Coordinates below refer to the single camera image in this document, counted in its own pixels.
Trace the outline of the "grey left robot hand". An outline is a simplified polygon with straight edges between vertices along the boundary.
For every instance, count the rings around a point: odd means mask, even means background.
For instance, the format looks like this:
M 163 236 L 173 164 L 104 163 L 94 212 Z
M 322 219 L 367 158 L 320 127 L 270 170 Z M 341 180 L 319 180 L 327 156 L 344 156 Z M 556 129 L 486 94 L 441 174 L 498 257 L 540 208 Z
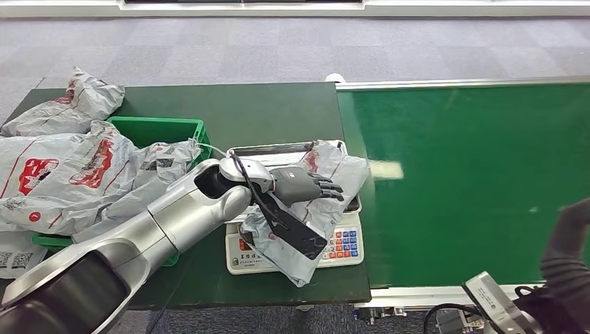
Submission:
M 318 198 L 344 201 L 343 189 L 332 179 L 311 173 L 298 166 L 279 167 L 270 170 L 274 179 L 272 194 L 283 204 L 307 202 Z

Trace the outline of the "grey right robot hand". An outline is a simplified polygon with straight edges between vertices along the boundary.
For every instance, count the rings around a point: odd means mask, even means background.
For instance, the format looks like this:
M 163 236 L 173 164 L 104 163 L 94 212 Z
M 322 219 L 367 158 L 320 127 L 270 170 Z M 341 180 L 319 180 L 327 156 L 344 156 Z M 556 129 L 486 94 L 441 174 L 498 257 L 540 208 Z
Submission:
M 565 207 L 555 224 L 545 252 L 541 258 L 541 271 L 588 271 L 583 258 L 589 227 L 589 198 Z

